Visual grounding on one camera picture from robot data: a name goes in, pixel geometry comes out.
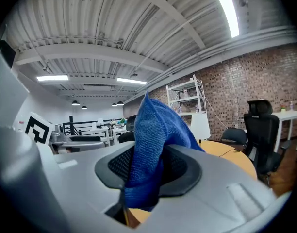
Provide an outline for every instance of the office chair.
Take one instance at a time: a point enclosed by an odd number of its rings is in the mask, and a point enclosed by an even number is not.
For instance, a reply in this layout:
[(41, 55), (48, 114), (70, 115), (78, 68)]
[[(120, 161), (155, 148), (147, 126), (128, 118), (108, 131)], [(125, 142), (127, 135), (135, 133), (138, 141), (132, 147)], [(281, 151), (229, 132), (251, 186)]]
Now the office chair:
[(242, 129), (228, 128), (223, 132), (220, 142), (222, 142), (223, 140), (230, 140), (243, 145), (244, 151), (247, 145), (248, 136), (247, 133)]
[(128, 118), (126, 123), (126, 130), (130, 131), (124, 134), (121, 134), (118, 138), (119, 143), (131, 142), (134, 141), (134, 121), (137, 115), (133, 115)]
[(269, 172), (275, 172), (291, 141), (286, 141), (281, 146), (282, 154), (273, 151), (278, 133), (279, 119), (271, 115), (272, 107), (267, 100), (248, 101), (249, 113), (244, 114), (247, 129), (247, 146), (244, 154), (249, 156), (253, 147), (256, 148), (253, 164), (257, 171), (258, 178), (266, 176), (269, 185)]

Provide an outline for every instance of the blue towel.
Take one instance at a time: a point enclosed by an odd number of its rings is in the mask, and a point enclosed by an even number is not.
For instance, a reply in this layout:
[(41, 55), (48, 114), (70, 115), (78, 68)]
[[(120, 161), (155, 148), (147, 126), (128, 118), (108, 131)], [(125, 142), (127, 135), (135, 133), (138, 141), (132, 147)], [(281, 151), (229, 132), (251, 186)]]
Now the blue towel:
[(146, 93), (134, 124), (135, 147), (130, 178), (125, 184), (126, 205), (144, 208), (158, 201), (164, 169), (164, 145), (177, 144), (203, 151), (180, 116)]

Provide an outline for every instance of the fluorescent light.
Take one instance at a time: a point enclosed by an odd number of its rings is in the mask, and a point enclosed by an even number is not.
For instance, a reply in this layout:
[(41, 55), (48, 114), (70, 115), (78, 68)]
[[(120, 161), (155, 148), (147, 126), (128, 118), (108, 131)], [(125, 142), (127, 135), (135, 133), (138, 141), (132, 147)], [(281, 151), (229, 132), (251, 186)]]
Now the fluorescent light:
[(231, 37), (234, 38), (239, 35), (239, 28), (238, 28), (237, 15), (236, 15), (236, 11), (232, 3), (232, 0), (219, 0), (219, 1), (223, 7), (228, 25), (230, 27)]
[(51, 81), (51, 80), (68, 80), (67, 75), (47, 75), (36, 77), (39, 81)]
[(122, 78), (117, 78), (117, 81), (129, 82), (129, 83), (139, 83), (139, 84), (146, 84), (147, 83), (147, 82), (144, 82), (144, 81), (129, 80), (129, 79), (122, 79)]

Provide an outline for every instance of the corrugated metal ceiling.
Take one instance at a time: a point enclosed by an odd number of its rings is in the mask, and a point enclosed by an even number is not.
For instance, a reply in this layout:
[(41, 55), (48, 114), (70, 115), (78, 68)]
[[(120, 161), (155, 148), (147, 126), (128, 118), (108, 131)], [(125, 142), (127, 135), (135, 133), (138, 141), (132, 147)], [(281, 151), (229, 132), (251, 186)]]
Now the corrugated metal ceiling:
[[(231, 39), (218, 0), (166, 0), (188, 20), (204, 12), (190, 24), (205, 47)], [(233, 0), (240, 34), (249, 33), (251, 8)], [(257, 0), (259, 29), (290, 24), (274, 0)], [(13, 49), (24, 52), (51, 44), (86, 43), (121, 49), (146, 56), (158, 42), (179, 26), (173, 17), (148, 0), (21, 0), (9, 15), (7, 40)], [(167, 67), (200, 51), (187, 30), (181, 29), (151, 56)], [(61, 58), (47, 60), (52, 73), (88, 74), (92, 77), (130, 77), (134, 66), (98, 59)], [(43, 64), (29, 64), (42, 75)], [(137, 79), (150, 81), (158, 73), (139, 68)], [(82, 84), (57, 85), (57, 89), (82, 90)]]

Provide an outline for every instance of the brick wall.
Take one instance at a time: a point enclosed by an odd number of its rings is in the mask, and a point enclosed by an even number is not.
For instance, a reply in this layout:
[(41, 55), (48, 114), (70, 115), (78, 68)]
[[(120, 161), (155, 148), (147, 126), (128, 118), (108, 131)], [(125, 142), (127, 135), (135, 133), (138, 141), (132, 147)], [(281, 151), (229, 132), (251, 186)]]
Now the brick wall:
[[(210, 66), (168, 85), (188, 81), (193, 74), (201, 79), (204, 92), (216, 114), (227, 127), (245, 129), (243, 114), (248, 111), (248, 100), (267, 99), (273, 111), (280, 111), (282, 104), (293, 101), (297, 110), (297, 44), (273, 47), (245, 54)], [(150, 92), (150, 98), (168, 104), (166, 87)], [(184, 103), (184, 110), (195, 110), (195, 101)], [(211, 138), (219, 140), (224, 126), (207, 105)], [(190, 123), (191, 116), (184, 120)], [(287, 137), (289, 122), (283, 123), (282, 138)], [(292, 136), (297, 135), (297, 121), (293, 123)]]

